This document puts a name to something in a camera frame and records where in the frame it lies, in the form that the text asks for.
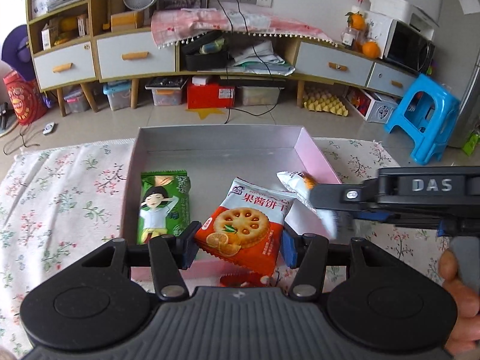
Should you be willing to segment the person's right hand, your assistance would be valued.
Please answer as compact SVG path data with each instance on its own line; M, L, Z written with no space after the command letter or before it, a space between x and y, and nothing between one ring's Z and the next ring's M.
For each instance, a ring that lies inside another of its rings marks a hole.
M458 263L453 252L445 250L439 259L439 275L442 286L452 295L458 309L446 350L453 356L478 350L479 342L479 295L463 284L458 275Z

